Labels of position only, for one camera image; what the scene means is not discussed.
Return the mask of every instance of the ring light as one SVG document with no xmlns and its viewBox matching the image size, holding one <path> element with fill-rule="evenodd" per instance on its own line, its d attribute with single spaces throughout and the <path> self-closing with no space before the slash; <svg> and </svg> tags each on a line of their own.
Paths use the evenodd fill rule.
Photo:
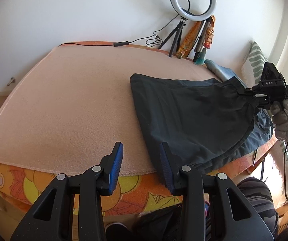
<svg viewBox="0 0 288 241">
<path fill-rule="evenodd" d="M 198 22 L 198 21 L 204 21 L 206 19 L 208 19 L 209 17 L 211 17 L 211 15 L 214 13 L 215 7 L 216 7 L 216 0 L 210 0 L 210 6 L 209 8 L 206 10 L 205 13 L 200 14 L 200 15 L 194 15 L 186 10 L 183 10 L 180 7 L 180 4 L 178 2 L 178 0 L 171 0 L 171 4 L 174 8 L 174 10 L 183 18 L 187 19 L 187 20 L 191 20 L 194 22 Z"/>
</svg>

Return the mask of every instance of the orange floral tablecloth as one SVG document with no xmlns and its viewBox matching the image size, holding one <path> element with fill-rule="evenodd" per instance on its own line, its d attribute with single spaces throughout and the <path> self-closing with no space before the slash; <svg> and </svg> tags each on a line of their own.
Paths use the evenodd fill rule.
<svg viewBox="0 0 288 241">
<path fill-rule="evenodd" d="M 257 152 L 259 159 L 277 141 L 273 135 L 271 140 L 261 146 Z M 218 172 L 226 173 L 230 178 L 237 176 L 253 164 L 254 154 L 247 154 L 224 167 L 214 170 L 210 175 Z M 40 193 L 53 180 L 55 174 L 23 169 L 0 163 L 0 196 L 15 207 L 27 212 Z M 74 202 L 74 214 L 78 214 L 79 195 Z M 118 184 L 113 195 L 102 197 L 102 211 L 104 216 L 127 215 L 154 211 L 182 202 L 181 197 L 173 197 L 159 182 L 156 173 L 125 176 L 118 178 Z"/>
</svg>

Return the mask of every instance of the black shoe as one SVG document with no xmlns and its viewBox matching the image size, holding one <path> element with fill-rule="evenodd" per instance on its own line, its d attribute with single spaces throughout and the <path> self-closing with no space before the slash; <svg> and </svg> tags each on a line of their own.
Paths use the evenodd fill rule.
<svg viewBox="0 0 288 241">
<path fill-rule="evenodd" d="M 120 222 L 110 223 L 105 227 L 107 241 L 135 241 L 136 236 Z"/>
</svg>

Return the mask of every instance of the white pillow with green pattern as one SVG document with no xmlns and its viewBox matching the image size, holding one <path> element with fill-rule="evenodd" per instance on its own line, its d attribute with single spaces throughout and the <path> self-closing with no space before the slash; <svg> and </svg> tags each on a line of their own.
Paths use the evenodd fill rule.
<svg viewBox="0 0 288 241">
<path fill-rule="evenodd" d="M 248 88 L 260 82 L 264 63 L 267 62 L 260 46 L 254 42 L 251 45 L 247 59 L 242 66 L 242 76 Z"/>
</svg>

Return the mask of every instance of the pink fleece mat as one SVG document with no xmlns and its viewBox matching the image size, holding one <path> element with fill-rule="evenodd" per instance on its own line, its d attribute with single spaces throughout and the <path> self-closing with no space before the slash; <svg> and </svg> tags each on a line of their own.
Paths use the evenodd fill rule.
<svg viewBox="0 0 288 241">
<path fill-rule="evenodd" d="M 154 172 L 133 104 L 129 78 L 134 73 L 215 78 L 203 66 L 152 50 L 56 47 L 0 109 L 0 163 L 76 175 L 98 164 L 121 141 L 121 176 Z"/>
</svg>

